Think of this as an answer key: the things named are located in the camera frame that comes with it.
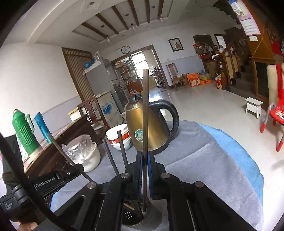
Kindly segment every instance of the pendant light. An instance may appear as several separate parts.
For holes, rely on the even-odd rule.
[[[106,29],[105,29],[105,25],[102,25],[102,28],[105,30],[105,34],[107,35]],[[110,39],[109,36],[107,35],[106,40],[108,41],[108,43],[110,43]]]
[[[136,26],[131,22],[130,18],[128,17],[129,14],[126,14],[125,16],[126,16],[126,17],[128,18],[128,20],[130,21],[131,28],[132,28],[134,31],[136,31]]]

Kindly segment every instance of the kettle handle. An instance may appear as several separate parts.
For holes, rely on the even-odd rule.
[[[155,110],[157,111],[160,111],[160,109],[167,109],[172,117],[173,117],[173,128],[172,130],[170,131],[170,134],[169,134],[169,140],[171,141],[174,136],[176,135],[177,133],[177,130],[178,130],[178,126],[179,126],[179,116],[178,116],[178,112],[175,108],[175,106],[170,103],[169,101],[166,101],[166,100],[158,100],[158,101],[154,101],[154,102],[151,102],[149,104],[150,107],[153,107]]]
[[[29,124],[29,126],[30,126],[30,128],[32,130],[32,134],[33,134],[34,131],[35,131],[35,127],[34,127],[34,124],[33,124],[32,120],[31,120],[30,114],[27,114],[25,116],[25,119],[27,120],[27,122],[28,122],[28,124]]]

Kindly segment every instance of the notice paper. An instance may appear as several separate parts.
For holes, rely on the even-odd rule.
[[[255,35],[255,36],[250,36],[250,37],[249,37],[249,40],[250,40],[251,42],[256,42],[256,41],[258,41],[256,35]]]
[[[237,3],[239,8],[241,8],[242,10],[241,14],[237,16],[244,28],[246,36],[261,34],[254,18],[247,9],[246,5],[242,2],[242,0],[237,0]]]

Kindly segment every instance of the gold kettle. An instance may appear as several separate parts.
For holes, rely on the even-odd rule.
[[[173,117],[173,128],[170,131],[160,109],[167,109]],[[129,134],[137,151],[143,149],[143,110],[142,95],[136,93],[125,105],[126,121]],[[179,126],[179,116],[174,105],[166,100],[149,103],[148,110],[148,152],[158,154],[173,140]]]

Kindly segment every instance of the wall clock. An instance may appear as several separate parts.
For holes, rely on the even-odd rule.
[[[129,46],[124,46],[123,48],[121,48],[121,52],[123,54],[128,54],[130,52],[130,47]]]

